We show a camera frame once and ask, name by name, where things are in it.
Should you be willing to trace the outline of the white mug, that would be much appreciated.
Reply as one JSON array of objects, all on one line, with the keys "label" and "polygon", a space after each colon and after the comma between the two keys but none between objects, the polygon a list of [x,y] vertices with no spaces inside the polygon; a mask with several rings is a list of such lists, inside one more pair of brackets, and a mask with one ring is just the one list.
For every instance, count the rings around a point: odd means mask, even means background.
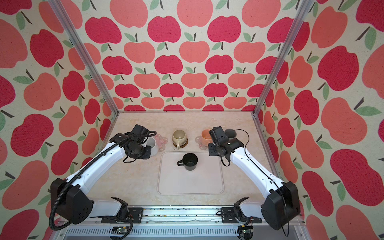
[{"label": "white mug", "polygon": [[151,157],[155,156],[159,152],[159,146],[157,144],[157,141],[154,137],[149,137],[147,141],[145,142],[144,146],[150,146],[151,147]]}]

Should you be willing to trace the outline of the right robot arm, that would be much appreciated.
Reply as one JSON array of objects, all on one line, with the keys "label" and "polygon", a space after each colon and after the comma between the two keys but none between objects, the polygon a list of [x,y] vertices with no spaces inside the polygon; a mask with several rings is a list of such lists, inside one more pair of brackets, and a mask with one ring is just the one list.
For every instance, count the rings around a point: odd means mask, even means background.
[{"label": "right robot arm", "polygon": [[284,182],[260,164],[237,138],[230,138],[222,127],[209,131],[213,140],[209,143],[209,156],[219,156],[239,167],[262,193],[265,201],[260,204],[244,197],[234,204],[239,222],[248,223],[251,218],[263,219],[274,230],[280,230],[301,213],[298,188],[291,181]]}]

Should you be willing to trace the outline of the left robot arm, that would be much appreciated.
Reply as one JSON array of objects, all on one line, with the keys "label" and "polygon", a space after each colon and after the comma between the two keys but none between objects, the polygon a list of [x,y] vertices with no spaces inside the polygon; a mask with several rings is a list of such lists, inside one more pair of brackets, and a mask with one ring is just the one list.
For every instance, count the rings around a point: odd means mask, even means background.
[{"label": "left robot arm", "polygon": [[127,133],[114,135],[106,147],[77,172],[51,183],[51,213],[49,227],[58,231],[89,218],[105,218],[116,222],[131,222],[128,204],[116,197],[107,200],[90,199],[88,193],[95,183],[119,160],[128,163],[147,160],[152,148],[146,144],[156,131],[135,125]]}]

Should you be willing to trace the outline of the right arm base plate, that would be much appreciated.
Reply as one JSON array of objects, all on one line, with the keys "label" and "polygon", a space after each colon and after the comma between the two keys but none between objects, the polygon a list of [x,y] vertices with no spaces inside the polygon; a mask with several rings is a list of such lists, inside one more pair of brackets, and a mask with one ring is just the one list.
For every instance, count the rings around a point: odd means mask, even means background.
[{"label": "right arm base plate", "polygon": [[262,223],[262,219],[256,217],[246,217],[239,208],[229,207],[229,208],[221,208],[220,211],[216,212],[216,216],[222,218],[223,224],[250,224]]}]

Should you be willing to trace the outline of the black mug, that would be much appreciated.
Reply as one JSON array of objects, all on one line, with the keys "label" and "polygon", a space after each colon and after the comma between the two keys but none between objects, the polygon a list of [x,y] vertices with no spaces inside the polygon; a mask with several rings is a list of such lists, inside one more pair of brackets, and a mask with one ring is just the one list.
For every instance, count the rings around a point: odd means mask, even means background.
[{"label": "black mug", "polygon": [[187,153],[177,162],[177,166],[184,167],[187,171],[193,171],[196,169],[197,163],[198,156],[194,153]]}]

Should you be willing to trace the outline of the grey mug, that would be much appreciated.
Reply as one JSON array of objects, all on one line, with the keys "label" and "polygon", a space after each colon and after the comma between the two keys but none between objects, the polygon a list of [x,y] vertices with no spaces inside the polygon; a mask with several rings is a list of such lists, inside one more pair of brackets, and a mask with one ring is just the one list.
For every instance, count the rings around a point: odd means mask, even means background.
[{"label": "grey mug", "polygon": [[237,137],[237,132],[236,130],[233,130],[233,129],[226,129],[225,134],[228,136],[229,139],[233,139]]}]

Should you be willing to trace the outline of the beige mug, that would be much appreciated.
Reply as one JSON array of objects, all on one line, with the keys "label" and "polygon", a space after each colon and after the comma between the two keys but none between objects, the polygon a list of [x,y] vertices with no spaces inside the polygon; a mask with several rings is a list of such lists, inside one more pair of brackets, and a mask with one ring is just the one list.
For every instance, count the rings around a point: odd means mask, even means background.
[{"label": "beige mug", "polygon": [[183,145],[186,141],[188,141],[187,134],[183,130],[176,130],[172,134],[172,142],[178,145]]}]

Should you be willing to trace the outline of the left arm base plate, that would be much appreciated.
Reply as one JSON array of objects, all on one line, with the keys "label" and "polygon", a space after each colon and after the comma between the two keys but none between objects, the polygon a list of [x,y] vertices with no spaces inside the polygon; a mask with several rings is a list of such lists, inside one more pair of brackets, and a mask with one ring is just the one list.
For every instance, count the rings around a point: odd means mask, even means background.
[{"label": "left arm base plate", "polygon": [[140,224],[143,217],[144,208],[126,207],[125,210],[120,211],[116,217],[102,217],[103,224],[129,224],[132,220],[134,224]]}]

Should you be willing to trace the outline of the peach pink mug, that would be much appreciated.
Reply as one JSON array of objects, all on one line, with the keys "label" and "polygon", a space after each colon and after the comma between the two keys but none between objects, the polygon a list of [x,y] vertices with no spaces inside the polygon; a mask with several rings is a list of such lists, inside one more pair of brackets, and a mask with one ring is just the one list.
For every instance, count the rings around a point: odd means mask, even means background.
[{"label": "peach pink mug", "polygon": [[210,130],[206,129],[203,130],[201,133],[201,143],[203,146],[208,146],[210,143],[212,143],[212,137],[210,135]]}]

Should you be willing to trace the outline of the pink flower coaster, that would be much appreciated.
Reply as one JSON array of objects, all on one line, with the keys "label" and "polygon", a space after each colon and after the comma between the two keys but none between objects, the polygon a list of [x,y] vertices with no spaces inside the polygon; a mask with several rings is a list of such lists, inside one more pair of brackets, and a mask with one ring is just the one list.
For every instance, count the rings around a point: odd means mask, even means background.
[{"label": "pink flower coaster", "polygon": [[159,152],[163,152],[166,149],[166,144],[168,143],[168,138],[163,137],[160,134],[156,134],[154,136],[154,138],[155,138],[155,140],[157,142],[157,146],[159,148]]},{"label": "pink flower coaster", "polygon": [[198,136],[195,138],[195,141],[198,144],[200,150],[205,151],[208,149],[208,145],[209,145],[209,143],[212,142],[212,139],[208,138],[208,137],[205,138],[202,136]]}]

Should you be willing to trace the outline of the brown wooden round coaster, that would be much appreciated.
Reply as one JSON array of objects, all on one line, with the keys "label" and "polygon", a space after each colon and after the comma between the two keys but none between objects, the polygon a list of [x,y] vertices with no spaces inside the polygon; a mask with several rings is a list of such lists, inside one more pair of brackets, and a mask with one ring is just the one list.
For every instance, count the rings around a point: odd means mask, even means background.
[{"label": "brown wooden round coaster", "polygon": [[186,141],[183,145],[180,145],[179,147],[174,142],[172,142],[172,144],[173,144],[174,148],[178,150],[178,149],[185,148],[188,145],[188,141]]}]

